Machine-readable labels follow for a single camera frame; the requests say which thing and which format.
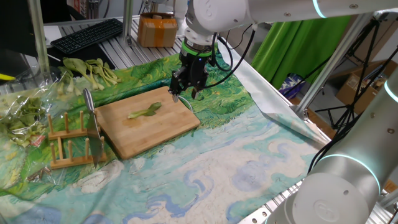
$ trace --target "wooden knife holder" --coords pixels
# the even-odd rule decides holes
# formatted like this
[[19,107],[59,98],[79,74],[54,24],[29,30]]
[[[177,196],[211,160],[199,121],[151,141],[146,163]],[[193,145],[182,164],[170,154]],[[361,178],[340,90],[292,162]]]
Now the wooden knife holder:
[[[65,118],[65,130],[64,131],[56,131],[54,132],[53,126],[52,126],[52,119],[51,115],[47,115],[48,121],[49,121],[49,127],[50,127],[50,132],[49,132],[49,140],[57,140],[58,141],[58,152],[60,158],[57,159],[55,156],[55,148],[54,148],[54,143],[50,143],[51,147],[51,154],[52,154],[52,161],[50,163],[52,169],[59,169],[59,168],[65,168],[65,167],[71,167],[71,166],[78,166],[78,165],[83,165],[83,164],[89,164],[93,162],[93,156],[88,155],[89,151],[89,146],[90,146],[90,140],[86,138],[86,145],[85,145],[85,156],[80,156],[80,157],[73,157],[72,153],[72,141],[68,141],[68,152],[69,152],[69,157],[68,158],[63,158],[63,150],[62,150],[62,139],[66,138],[76,138],[76,137],[82,137],[82,136],[87,136],[87,129],[84,128],[84,122],[83,122],[83,111],[80,111],[80,129],[75,129],[75,130],[69,130],[69,123],[68,123],[68,113],[65,112],[64,118]],[[101,131],[100,125],[97,124],[98,126],[98,132]],[[104,144],[104,137],[101,136],[102,143]],[[106,161],[106,154],[103,152],[100,159],[100,162]]]

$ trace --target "orange box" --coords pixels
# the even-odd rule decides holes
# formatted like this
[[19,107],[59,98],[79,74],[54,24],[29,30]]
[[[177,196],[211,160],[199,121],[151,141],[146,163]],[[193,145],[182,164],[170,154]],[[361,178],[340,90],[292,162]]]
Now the orange box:
[[138,42],[143,47],[173,47],[177,29],[173,14],[142,13],[139,18]]

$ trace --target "kitchen knife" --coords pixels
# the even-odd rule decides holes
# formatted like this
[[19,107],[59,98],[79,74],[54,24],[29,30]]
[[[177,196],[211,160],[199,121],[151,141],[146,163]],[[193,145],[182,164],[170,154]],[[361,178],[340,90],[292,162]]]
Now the kitchen knife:
[[100,133],[98,132],[97,119],[94,114],[94,103],[90,91],[85,88],[83,90],[83,96],[85,97],[88,114],[90,116],[87,124],[87,136],[90,140],[90,151],[93,156],[94,166],[97,167],[98,161],[104,151],[104,145],[101,141]]

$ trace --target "glowing blue ring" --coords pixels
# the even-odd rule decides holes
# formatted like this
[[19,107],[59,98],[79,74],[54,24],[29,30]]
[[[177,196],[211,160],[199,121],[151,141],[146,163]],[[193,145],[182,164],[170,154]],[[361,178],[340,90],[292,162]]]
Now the glowing blue ring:
[[398,103],[398,96],[396,96],[388,87],[387,82],[384,83],[384,89],[386,90],[386,92],[388,93],[388,95],[391,96],[391,98],[393,100],[395,100]]
[[318,1],[317,0],[312,0],[312,2],[313,2],[313,6],[315,7],[315,10],[317,11],[318,15],[320,17],[326,19],[327,17],[322,14],[321,9],[319,8]]
[[376,180],[376,182],[377,182],[377,185],[379,186],[379,195],[380,195],[380,193],[381,193],[381,188],[380,188],[379,180],[377,179],[377,177],[376,177],[376,175],[374,174],[374,172],[373,172],[367,165],[365,165],[363,162],[361,162],[361,161],[359,161],[359,160],[357,160],[357,159],[355,159],[355,158],[353,158],[353,157],[351,157],[351,156],[340,155],[340,154],[333,154],[333,155],[325,156],[325,157],[322,158],[322,159],[326,159],[327,157],[332,157],[332,156],[341,156],[341,157],[345,157],[345,158],[348,158],[348,159],[352,159],[352,160],[354,160],[355,162],[357,162],[357,163],[361,164],[362,166],[364,166],[365,168],[367,168],[368,171],[373,175],[373,177],[375,178],[375,180]]

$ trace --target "painted tablecloth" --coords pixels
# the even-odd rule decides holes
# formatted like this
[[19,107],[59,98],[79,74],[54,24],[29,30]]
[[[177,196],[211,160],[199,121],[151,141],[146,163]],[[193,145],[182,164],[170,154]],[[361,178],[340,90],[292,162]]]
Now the painted tablecloth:
[[[220,55],[217,60],[223,63]],[[118,70],[123,82],[94,91],[95,106],[166,86],[179,66],[173,55]],[[207,69],[208,83],[226,75]],[[90,87],[82,78],[76,84]],[[78,128],[83,97],[54,96],[51,88],[43,92],[36,96],[52,101],[54,129],[65,128],[61,114],[66,110],[70,129]],[[201,121],[197,129],[126,161],[105,145],[108,161],[96,169],[89,164],[53,170],[41,181],[28,182],[33,167],[49,164],[50,142],[21,149],[1,137],[3,222],[237,223],[305,176],[316,152],[313,141],[263,115],[236,77],[204,90],[196,100],[190,89],[182,96]],[[71,140],[73,156],[84,155],[84,138]]]

